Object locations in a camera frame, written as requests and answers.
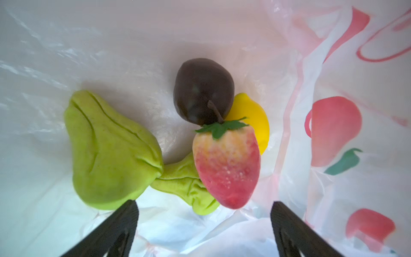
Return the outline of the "yellow lemon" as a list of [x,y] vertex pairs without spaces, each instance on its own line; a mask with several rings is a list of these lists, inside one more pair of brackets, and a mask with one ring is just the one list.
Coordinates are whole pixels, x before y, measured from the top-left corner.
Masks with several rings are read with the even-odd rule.
[[226,121],[239,120],[250,125],[258,141],[260,154],[262,155],[268,147],[270,137],[270,125],[264,109],[247,94],[239,93],[234,97],[232,108],[225,118]]

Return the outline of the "green pear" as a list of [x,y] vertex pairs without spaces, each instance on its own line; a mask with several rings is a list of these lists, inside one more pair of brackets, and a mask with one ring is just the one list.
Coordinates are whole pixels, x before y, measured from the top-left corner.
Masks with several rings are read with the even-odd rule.
[[164,171],[162,151],[144,126],[90,91],[76,91],[64,112],[79,198],[100,210],[139,198]]

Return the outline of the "red strawberry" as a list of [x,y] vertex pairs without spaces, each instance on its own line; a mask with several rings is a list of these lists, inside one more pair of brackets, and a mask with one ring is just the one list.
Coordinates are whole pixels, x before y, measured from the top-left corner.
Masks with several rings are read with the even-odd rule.
[[192,145],[195,167],[205,188],[222,206],[240,209],[249,202],[260,176],[255,131],[243,119],[223,120],[212,101],[207,107],[217,122],[196,131]]

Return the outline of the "pink plastic bag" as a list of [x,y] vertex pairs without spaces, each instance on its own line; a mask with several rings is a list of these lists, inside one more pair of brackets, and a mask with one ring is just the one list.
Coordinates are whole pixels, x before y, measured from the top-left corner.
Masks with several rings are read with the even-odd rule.
[[73,188],[71,95],[100,95],[177,162],[195,126],[173,84],[196,57],[264,108],[260,181],[208,216],[148,188],[131,256],[276,257],[278,200],[347,257],[410,256],[410,1],[2,1],[1,256],[61,256],[110,215]]

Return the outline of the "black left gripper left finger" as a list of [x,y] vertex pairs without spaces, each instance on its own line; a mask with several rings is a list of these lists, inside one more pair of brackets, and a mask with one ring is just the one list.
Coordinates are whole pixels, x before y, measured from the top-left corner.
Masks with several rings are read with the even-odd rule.
[[64,257],[128,257],[136,235],[139,209],[127,200]]

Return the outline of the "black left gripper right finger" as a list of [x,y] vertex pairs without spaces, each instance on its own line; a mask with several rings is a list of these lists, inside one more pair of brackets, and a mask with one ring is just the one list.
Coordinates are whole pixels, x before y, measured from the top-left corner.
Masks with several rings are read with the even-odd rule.
[[284,203],[275,201],[270,213],[281,257],[342,257]]

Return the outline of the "dark purple mangosteen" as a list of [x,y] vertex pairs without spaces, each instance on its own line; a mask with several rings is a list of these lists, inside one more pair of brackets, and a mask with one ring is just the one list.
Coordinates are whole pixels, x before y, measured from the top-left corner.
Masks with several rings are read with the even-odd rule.
[[234,81],[229,71],[207,58],[194,58],[178,70],[173,101],[177,113],[196,125],[218,122],[218,116],[208,107],[211,101],[225,119],[234,102]]

